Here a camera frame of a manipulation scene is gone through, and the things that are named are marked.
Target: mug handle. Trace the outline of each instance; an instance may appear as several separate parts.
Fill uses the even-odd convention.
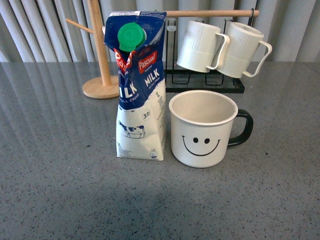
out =
[[[258,65],[258,67],[256,68],[254,74],[251,74],[251,73],[248,72],[248,71],[243,72],[244,75],[246,75],[246,76],[248,76],[248,77],[250,77],[250,78],[254,77],[255,75],[257,75],[257,74],[259,73],[262,64],[264,63],[264,61],[266,60],[266,58],[267,58],[267,57],[270,55],[270,53],[272,52],[272,46],[271,46],[269,43],[267,43],[267,42],[265,42],[265,41],[259,41],[259,44],[265,45],[266,48],[268,49],[268,52],[266,53],[266,55],[264,55],[264,57],[263,57],[263,58],[261,59],[261,61],[259,62],[259,65]]]
[[[252,133],[252,130],[254,128],[254,119],[250,115],[249,112],[243,109],[238,110],[238,114],[236,117],[245,118],[245,127],[243,132],[239,136],[235,136],[229,139],[228,147],[237,146],[240,144],[243,144],[245,141],[247,141]]]
[[[216,35],[222,36],[223,37],[223,45],[221,47],[221,50],[219,52],[218,55],[218,59],[216,61],[216,65],[215,66],[206,66],[206,68],[211,69],[211,70],[215,70],[216,68],[220,67],[224,61],[226,52],[227,52],[227,48],[230,42],[230,38],[229,36],[225,35],[225,34],[221,34],[221,33],[216,33]]]

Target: smiley face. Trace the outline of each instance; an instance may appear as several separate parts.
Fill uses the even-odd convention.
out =
[[[219,145],[219,143],[220,143],[220,139],[219,139],[219,140],[217,141],[216,146],[215,146],[212,150],[210,150],[209,152],[207,152],[207,153],[205,153],[205,154],[196,154],[196,153],[194,153],[194,152],[192,152],[192,151],[190,151],[190,150],[188,149],[188,147],[187,147],[187,145],[186,145],[186,142],[185,142],[185,136],[182,136],[182,140],[183,140],[183,144],[184,144],[185,149],[186,149],[189,153],[191,153],[192,155],[195,155],[195,156],[198,156],[198,157],[204,157],[204,156],[207,156],[207,155],[213,153],[214,150],[217,149],[217,147],[218,147],[218,145]],[[199,139],[198,139],[197,137],[194,137],[194,138],[193,138],[193,142],[194,142],[195,144],[205,144],[205,145],[207,145],[208,143],[210,143],[210,138],[206,138],[206,139],[204,140],[204,143],[203,143],[203,142],[199,142]]]

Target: wooden base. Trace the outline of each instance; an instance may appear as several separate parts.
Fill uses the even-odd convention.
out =
[[[110,76],[111,85],[103,86],[102,78],[97,77],[87,81],[82,86],[84,95],[92,99],[111,99],[119,96],[118,76]]]

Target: pascual logo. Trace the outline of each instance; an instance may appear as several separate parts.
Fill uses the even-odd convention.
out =
[[[157,61],[157,51],[154,51],[146,58],[138,61],[138,68],[139,68],[140,74],[142,74],[149,65],[154,64],[156,61]]]
[[[124,60],[124,58],[121,56],[120,52],[117,49],[114,49],[114,53],[115,53],[115,59],[116,59],[117,65],[119,66],[121,71],[125,73],[127,68],[131,66],[132,54],[134,53],[134,51],[130,52],[130,55],[127,61]]]

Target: mug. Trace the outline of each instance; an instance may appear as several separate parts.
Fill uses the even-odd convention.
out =
[[[208,90],[179,93],[169,102],[171,112],[171,150],[183,164],[207,168],[219,163],[227,147],[247,141],[254,120],[238,109],[229,97]],[[246,119],[243,132],[233,138],[230,133],[234,119]]]
[[[224,60],[229,44],[229,37],[220,32],[221,29],[217,26],[189,21],[176,63],[185,69],[201,73],[208,73],[210,69],[219,67]],[[223,37],[223,43],[217,54],[216,65],[211,66],[216,52],[218,36]]]
[[[237,79],[241,78],[243,74],[250,78],[257,75],[262,64],[272,52],[272,46],[262,41],[264,35],[257,29],[239,22],[232,22],[226,34],[230,38],[230,43],[225,53],[223,64],[219,65],[216,70]],[[247,72],[247,68],[260,45],[264,45],[267,48],[267,53],[258,64],[255,73],[252,74]]]

